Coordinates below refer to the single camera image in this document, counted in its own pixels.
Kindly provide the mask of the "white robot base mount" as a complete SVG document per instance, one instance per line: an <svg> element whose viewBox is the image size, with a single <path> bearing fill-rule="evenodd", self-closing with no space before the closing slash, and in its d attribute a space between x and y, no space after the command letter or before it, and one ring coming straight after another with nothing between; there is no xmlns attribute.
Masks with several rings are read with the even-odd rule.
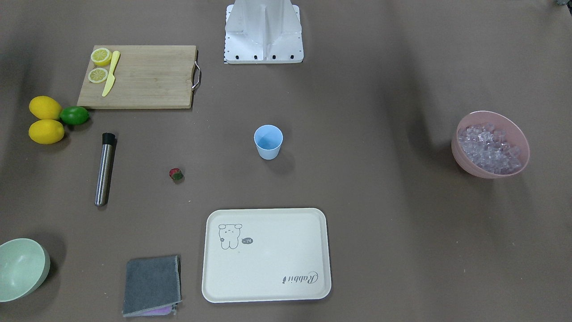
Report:
<svg viewBox="0 0 572 322"><path fill-rule="evenodd" d="M290 0L236 0L225 14L225 63L303 62L300 8Z"/></svg>

